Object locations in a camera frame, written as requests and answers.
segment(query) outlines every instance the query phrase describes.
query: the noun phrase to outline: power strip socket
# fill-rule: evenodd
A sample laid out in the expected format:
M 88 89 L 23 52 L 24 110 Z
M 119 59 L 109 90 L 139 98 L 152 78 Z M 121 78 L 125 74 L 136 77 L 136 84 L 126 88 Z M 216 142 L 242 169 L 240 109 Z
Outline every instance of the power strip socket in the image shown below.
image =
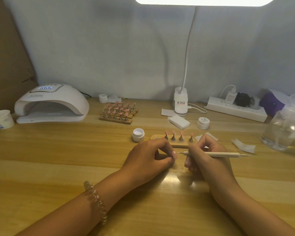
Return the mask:
M 263 107 L 255 110 L 248 107 L 240 107 L 235 104 L 224 103 L 224 100 L 225 99 L 222 98 L 210 97 L 206 108 L 212 111 L 247 118 L 258 122 L 264 122 L 268 117 Z

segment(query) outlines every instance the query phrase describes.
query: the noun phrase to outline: person's arm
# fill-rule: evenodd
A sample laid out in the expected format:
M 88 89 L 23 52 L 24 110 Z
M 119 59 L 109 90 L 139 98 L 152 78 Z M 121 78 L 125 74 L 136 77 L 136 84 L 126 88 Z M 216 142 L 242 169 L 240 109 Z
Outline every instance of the person's arm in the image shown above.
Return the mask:
M 170 157 L 159 159 L 158 149 Z M 130 151 L 120 170 L 97 183 L 94 188 L 108 211 L 128 192 L 170 167 L 175 159 L 177 154 L 166 139 L 141 142 Z M 89 193 L 82 193 L 17 236 L 85 236 L 100 220 L 96 202 L 91 200 Z
M 295 236 L 295 229 L 249 197 L 238 185 L 229 159 L 212 158 L 208 151 L 226 152 L 210 136 L 204 134 L 197 144 L 189 146 L 193 157 L 187 157 L 185 167 L 201 171 L 217 203 L 240 225 L 249 236 Z

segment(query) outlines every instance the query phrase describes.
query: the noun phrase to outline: hand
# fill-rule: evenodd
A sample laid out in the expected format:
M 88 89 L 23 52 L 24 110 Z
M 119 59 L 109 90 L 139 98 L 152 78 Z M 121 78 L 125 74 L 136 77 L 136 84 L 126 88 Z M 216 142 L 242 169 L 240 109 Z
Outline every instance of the hand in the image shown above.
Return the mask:
M 241 188 L 234 177 L 229 158 L 213 158 L 207 155 L 204 150 L 227 152 L 224 146 L 212 137 L 203 134 L 197 144 L 189 145 L 189 153 L 193 157 L 187 156 L 185 167 L 193 172 L 201 171 L 214 199 L 223 207 L 225 195 L 241 190 Z
M 165 152 L 168 157 L 160 159 L 158 149 Z M 166 138 L 140 142 L 129 152 L 121 171 L 131 174 L 137 187 L 169 168 L 177 158 L 176 152 Z

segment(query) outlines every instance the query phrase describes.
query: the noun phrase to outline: bracelet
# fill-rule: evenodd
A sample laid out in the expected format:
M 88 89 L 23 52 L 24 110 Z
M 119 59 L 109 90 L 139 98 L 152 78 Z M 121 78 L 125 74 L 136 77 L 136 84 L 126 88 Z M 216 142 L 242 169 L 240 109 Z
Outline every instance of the bracelet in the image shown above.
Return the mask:
M 106 224 L 107 211 L 105 210 L 105 206 L 101 201 L 101 197 L 98 195 L 97 191 L 94 189 L 94 186 L 89 181 L 84 182 L 84 192 L 88 192 L 91 197 L 95 199 L 95 202 L 97 203 L 97 206 L 101 213 L 101 222 L 103 225 Z

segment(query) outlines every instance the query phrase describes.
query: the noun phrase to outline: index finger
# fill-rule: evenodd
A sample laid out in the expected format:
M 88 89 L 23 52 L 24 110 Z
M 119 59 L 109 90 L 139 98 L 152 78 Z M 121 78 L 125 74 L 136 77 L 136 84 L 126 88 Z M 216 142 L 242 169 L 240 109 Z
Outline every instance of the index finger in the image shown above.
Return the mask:
M 167 155 L 173 157 L 174 149 L 166 138 L 153 139 L 153 140 L 149 140 L 149 142 L 154 152 L 157 149 L 160 149 L 161 151 L 165 152 Z
M 198 141 L 197 146 L 199 146 L 200 148 L 204 148 L 210 147 L 211 145 L 213 146 L 215 144 L 217 144 L 216 140 L 214 140 L 211 136 L 207 134 L 203 134 L 200 140 Z

